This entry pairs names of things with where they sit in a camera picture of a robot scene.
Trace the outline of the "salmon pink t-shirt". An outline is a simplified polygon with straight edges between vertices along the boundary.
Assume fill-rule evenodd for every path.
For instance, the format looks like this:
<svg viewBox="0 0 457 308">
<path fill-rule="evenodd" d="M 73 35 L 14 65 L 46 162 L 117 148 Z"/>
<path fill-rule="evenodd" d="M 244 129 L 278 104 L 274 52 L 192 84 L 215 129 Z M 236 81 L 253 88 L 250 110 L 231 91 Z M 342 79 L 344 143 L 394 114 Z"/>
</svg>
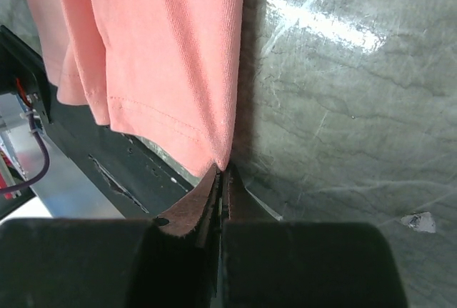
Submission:
<svg viewBox="0 0 457 308">
<path fill-rule="evenodd" d="M 62 104 L 196 177 L 230 158 L 243 0 L 27 0 Z"/>
</svg>

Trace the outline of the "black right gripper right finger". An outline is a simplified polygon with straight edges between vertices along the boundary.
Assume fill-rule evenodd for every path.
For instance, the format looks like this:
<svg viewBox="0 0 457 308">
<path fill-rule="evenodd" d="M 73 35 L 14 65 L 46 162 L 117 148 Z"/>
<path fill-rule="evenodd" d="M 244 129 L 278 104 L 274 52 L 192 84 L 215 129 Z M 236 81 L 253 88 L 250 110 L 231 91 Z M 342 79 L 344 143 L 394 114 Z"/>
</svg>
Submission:
<svg viewBox="0 0 457 308">
<path fill-rule="evenodd" d="M 223 174 L 225 307 L 406 307 L 391 248 L 367 223 L 275 220 Z"/>
</svg>

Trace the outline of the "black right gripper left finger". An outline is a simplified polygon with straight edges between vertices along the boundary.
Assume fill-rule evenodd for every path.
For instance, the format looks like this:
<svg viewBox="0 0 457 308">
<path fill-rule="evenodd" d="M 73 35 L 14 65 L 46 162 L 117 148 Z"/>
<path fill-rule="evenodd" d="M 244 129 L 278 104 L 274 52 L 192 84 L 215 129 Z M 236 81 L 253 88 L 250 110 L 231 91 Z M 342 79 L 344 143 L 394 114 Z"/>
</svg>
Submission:
<svg viewBox="0 0 457 308">
<path fill-rule="evenodd" d="M 155 218 L 11 219 L 1 225 L 3 307 L 208 307 L 220 173 Z"/>
</svg>

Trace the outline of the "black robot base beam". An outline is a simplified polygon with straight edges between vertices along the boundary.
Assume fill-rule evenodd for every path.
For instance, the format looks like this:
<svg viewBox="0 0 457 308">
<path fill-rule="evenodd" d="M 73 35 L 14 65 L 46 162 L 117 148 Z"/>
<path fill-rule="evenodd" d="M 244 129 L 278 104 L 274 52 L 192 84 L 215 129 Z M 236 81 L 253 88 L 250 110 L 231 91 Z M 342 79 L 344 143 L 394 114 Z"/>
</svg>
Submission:
<svg viewBox="0 0 457 308">
<path fill-rule="evenodd" d="M 47 135 L 125 218 L 155 217 L 191 191 L 188 181 L 136 137 L 99 126 L 87 106 L 59 103 L 42 58 L 5 26 L 1 83 L 24 88 L 40 135 Z"/>
</svg>

